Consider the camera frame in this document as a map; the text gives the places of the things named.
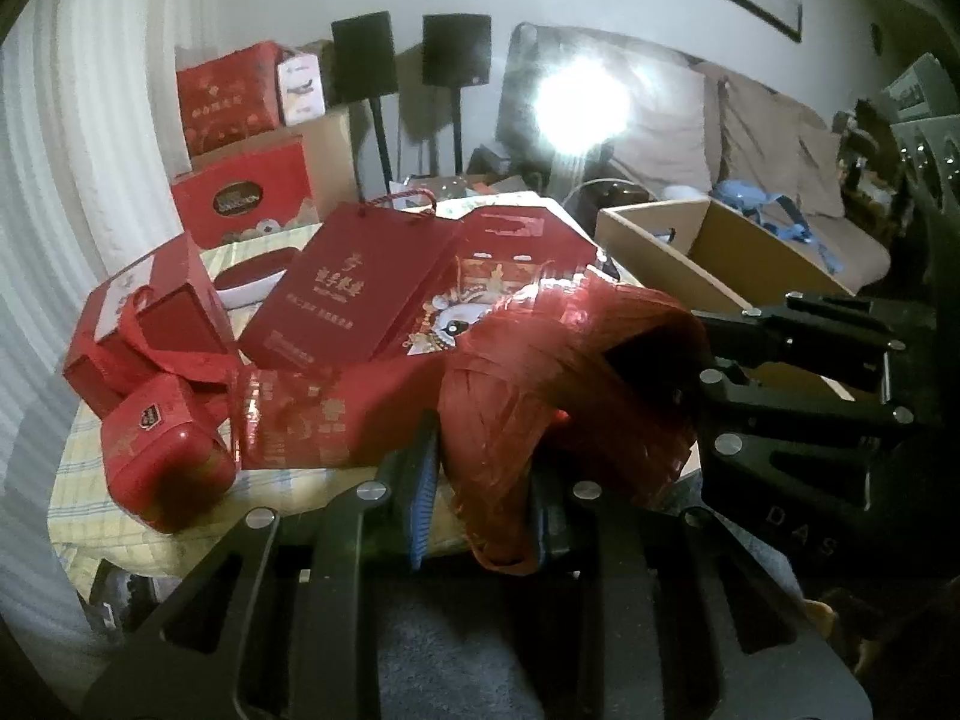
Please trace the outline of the red rounded metal tin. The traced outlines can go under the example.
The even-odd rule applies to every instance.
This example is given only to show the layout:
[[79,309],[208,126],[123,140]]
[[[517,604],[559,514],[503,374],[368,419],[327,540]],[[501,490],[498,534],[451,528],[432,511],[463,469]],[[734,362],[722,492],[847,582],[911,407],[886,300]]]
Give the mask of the red rounded metal tin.
[[185,380],[160,374],[101,421],[107,492],[156,532],[190,527],[235,483],[236,465]]

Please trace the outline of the red patterned packet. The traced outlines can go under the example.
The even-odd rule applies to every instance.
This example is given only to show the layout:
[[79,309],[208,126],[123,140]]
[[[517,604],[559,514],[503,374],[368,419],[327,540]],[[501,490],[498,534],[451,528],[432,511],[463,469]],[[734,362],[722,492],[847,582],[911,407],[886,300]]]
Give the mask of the red patterned packet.
[[229,387],[233,455],[244,470],[379,465],[436,408],[446,362],[434,353],[315,374],[244,367]]

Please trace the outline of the red raffia ribbon spool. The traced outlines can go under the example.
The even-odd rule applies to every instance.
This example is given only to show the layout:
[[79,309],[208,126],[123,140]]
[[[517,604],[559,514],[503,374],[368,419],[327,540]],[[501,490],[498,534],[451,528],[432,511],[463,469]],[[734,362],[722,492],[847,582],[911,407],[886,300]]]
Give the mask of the red raffia ribbon spool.
[[460,335],[438,397],[444,473],[475,559],[535,571],[530,468],[550,434],[622,473],[633,502],[656,502],[690,455],[682,395],[707,359],[692,310],[592,268],[498,301]]

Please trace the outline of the red box with white label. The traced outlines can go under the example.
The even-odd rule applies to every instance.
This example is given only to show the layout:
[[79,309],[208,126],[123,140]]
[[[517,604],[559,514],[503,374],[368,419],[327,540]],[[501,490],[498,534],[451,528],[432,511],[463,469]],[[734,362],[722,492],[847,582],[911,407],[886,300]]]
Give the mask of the red box with white label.
[[238,366],[233,328],[189,234],[89,293],[64,362],[64,378],[102,418],[152,377],[189,383],[215,422],[228,416],[228,374]]

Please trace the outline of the dark red paper gift bag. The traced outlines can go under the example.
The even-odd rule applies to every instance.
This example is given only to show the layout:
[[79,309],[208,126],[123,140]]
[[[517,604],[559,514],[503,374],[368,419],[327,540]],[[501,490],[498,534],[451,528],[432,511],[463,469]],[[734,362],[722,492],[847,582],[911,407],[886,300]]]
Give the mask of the dark red paper gift bag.
[[386,356],[460,238],[459,221],[431,211],[339,206],[245,324],[239,348],[262,369],[296,372]]

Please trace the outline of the red and white lint brush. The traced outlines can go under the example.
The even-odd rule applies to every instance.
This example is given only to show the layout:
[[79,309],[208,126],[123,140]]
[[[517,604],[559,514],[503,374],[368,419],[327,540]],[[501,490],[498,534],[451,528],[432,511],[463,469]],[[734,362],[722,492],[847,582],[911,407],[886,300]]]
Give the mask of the red and white lint brush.
[[223,270],[213,280],[213,288],[226,310],[260,304],[298,257],[294,247],[268,250]]

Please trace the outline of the red cartoon cat gift box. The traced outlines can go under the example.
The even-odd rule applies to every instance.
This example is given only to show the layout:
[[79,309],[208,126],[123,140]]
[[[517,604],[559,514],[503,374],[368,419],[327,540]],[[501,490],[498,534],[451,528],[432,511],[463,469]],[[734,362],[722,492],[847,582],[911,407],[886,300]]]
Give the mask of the red cartoon cat gift box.
[[391,349],[443,353],[493,306],[542,278],[571,278],[594,265],[597,245],[546,206],[483,205],[462,220],[444,260]]

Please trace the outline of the yellow plaid tablecloth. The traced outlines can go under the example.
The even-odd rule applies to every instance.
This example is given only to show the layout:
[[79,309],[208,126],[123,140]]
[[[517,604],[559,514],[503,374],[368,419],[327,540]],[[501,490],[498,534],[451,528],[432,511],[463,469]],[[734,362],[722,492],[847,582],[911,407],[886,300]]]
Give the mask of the yellow plaid tablecloth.
[[91,291],[65,379],[101,421],[110,499],[160,533],[199,522],[244,470],[377,465],[434,413],[473,554],[527,574],[548,434],[617,466],[641,504],[692,447],[677,400],[703,323],[596,255],[537,206],[343,205],[235,330],[178,236]]

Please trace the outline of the brown cardboard box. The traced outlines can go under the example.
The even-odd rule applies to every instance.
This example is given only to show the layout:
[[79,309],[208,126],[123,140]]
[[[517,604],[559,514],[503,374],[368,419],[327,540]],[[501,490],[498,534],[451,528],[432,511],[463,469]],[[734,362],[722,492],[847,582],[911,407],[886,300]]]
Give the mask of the brown cardboard box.
[[597,244],[647,288],[690,309],[737,314],[797,291],[851,291],[786,242],[711,199],[614,206],[597,215]]

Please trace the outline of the beige sofa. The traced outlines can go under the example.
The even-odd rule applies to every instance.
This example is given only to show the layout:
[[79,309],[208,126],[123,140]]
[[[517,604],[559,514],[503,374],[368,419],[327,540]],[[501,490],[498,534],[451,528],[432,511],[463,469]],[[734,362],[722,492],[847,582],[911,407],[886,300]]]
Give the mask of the beige sofa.
[[[540,140],[535,83],[576,47],[619,49],[630,62],[635,125],[585,158]],[[519,166],[592,226],[604,205],[711,199],[726,179],[784,193],[843,263],[851,293],[889,273],[887,247],[851,220],[841,195],[841,138],[815,110],[729,68],[595,29],[516,26],[509,39],[496,137]]]

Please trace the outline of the bright lamp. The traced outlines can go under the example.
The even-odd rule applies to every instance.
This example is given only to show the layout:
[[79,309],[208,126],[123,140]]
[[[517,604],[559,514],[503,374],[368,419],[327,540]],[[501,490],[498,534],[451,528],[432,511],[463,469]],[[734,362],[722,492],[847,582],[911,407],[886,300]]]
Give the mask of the bright lamp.
[[585,158],[635,125],[630,62],[619,49],[576,47],[535,83],[537,135],[563,158]]

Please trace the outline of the red gift box with oval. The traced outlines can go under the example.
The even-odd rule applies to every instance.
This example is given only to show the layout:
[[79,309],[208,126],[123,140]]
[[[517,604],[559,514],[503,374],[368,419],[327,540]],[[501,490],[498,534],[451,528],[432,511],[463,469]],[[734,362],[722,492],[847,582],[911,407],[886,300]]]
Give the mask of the red gift box with oval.
[[178,177],[171,193],[200,249],[319,223],[299,137],[195,169]]

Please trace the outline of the large brown carton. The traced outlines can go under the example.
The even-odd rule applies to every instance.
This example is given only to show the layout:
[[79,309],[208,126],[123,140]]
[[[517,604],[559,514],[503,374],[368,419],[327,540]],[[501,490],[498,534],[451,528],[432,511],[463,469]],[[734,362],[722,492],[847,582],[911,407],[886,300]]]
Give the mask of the large brown carton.
[[347,106],[334,107],[322,117],[294,127],[275,128],[208,151],[192,160],[192,169],[197,171],[219,160],[275,146],[293,137],[299,137],[302,141],[304,162],[320,221],[324,221],[338,205],[358,202],[359,190]]

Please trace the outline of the red patterned upper gift box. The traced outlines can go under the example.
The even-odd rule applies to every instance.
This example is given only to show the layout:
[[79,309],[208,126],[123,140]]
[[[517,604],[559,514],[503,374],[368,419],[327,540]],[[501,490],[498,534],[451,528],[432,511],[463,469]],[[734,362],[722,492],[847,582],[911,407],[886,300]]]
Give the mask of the red patterned upper gift box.
[[283,125],[277,65],[285,49],[262,41],[176,73],[190,158]]

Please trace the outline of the small white printed box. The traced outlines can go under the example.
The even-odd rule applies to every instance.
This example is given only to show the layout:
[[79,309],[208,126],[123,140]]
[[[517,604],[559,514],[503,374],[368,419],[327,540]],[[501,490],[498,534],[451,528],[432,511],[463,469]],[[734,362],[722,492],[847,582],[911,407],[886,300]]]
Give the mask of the small white printed box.
[[287,127],[319,119],[325,114],[320,63],[314,54],[293,54],[280,62],[277,65],[277,85]]

